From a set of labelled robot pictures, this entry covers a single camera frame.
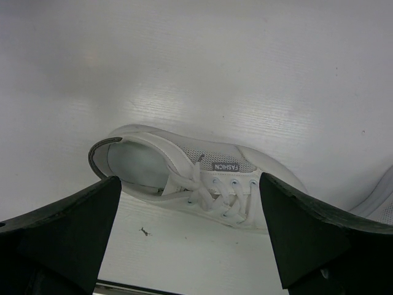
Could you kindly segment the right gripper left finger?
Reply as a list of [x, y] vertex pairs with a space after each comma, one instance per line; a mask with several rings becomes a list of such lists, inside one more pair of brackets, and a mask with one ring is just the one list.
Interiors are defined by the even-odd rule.
[[110, 176], [1, 222], [1, 294], [92, 294], [122, 185]]

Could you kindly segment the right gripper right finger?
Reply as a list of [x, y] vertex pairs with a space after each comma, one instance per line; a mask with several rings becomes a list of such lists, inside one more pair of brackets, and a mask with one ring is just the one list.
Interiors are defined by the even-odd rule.
[[282, 288], [289, 294], [392, 294], [392, 226], [259, 181]]

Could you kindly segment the white lace-up sneaker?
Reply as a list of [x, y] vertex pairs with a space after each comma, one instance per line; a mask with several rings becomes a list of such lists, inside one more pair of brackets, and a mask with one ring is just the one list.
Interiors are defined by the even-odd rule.
[[264, 234], [260, 177], [304, 191], [283, 164], [244, 146], [197, 140], [145, 125], [126, 125], [94, 144], [88, 162], [99, 178], [117, 176], [143, 202]]

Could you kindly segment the white sneaker right side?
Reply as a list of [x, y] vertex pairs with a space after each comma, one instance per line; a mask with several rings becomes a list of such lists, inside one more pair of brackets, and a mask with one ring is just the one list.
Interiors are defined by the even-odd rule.
[[371, 194], [349, 212], [383, 224], [392, 225], [392, 167], [390, 167]]

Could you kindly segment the aluminium mounting rail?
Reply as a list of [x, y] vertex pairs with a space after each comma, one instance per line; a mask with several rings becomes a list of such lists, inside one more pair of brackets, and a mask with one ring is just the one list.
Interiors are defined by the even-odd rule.
[[175, 290], [169, 290], [98, 280], [95, 293], [109, 294], [109, 292], [113, 294], [288, 294], [287, 291], [278, 290], [277, 287], [266, 289], [253, 286], [235, 286], [233, 283], [229, 285], [193, 283], [191, 286], [181, 286], [176, 287]]

